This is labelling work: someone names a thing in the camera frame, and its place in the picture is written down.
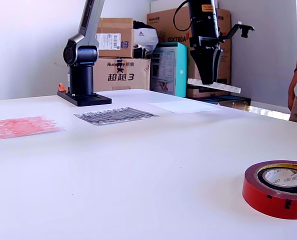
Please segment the red tape roll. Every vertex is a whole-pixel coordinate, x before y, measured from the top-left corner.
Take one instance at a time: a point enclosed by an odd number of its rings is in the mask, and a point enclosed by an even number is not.
[[[248,168],[242,193],[245,201],[263,214],[280,219],[297,219],[297,193],[275,190],[260,182],[258,173],[270,168],[297,170],[297,161],[268,161]]]

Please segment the brown cardboard box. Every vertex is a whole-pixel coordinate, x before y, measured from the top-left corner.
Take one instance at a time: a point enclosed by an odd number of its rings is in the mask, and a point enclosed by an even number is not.
[[[190,51],[190,37],[192,31],[178,31],[174,27],[173,17],[176,9],[155,12],[147,15],[147,24],[156,28],[158,31],[158,38],[160,42],[180,42],[188,47],[188,70],[189,78],[201,79],[199,70],[191,57]],[[231,13],[224,9],[217,9],[218,26],[220,32],[225,36],[231,30]],[[188,7],[183,7],[176,15],[176,26],[179,29],[186,29],[190,25],[190,12]],[[220,61],[218,71],[218,78],[228,78],[227,84],[230,84],[231,75],[231,40],[226,40],[221,43],[221,48],[224,50],[223,56]]]
[[[150,90],[149,59],[99,58],[94,66],[94,91]]]
[[[206,87],[198,87],[198,86],[187,86],[187,97],[188,98],[208,98],[211,96],[225,96],[229,93],[227,91],[219,91],[215,89],[210,89]]]
[[[101,18],[96,38],[100,57],[133,58],[133,18]]]

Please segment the white table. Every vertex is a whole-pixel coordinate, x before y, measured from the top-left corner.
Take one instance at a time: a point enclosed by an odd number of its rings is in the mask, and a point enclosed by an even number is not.
[[[0,101],[0,120],[46,115],[66,131],[0,140],[0,240],[290,240],[297,220],[252,209],[245,170],[297,161],[297,123],[220,107],[178,115],[144,90]],[[95,126],[73,114],[120,107],[158,118]]]

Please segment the orange object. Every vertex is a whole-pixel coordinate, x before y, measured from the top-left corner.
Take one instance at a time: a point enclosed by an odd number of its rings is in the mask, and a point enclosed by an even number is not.
[[[60,83],[60,84],[58,85],[58,91],[59,91],[60,93],[66,93],[66,92],[67,92],[66,89],[65,89],[65,87],[64,87],[64,84],[63,84],[63,83]]]

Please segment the tape roll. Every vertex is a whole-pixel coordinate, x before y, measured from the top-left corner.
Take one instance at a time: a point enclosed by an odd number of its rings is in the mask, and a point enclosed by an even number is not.
[[[255,210],[280,219],[297,219],[297,161],[268,161],[245,172],[243,197]]]

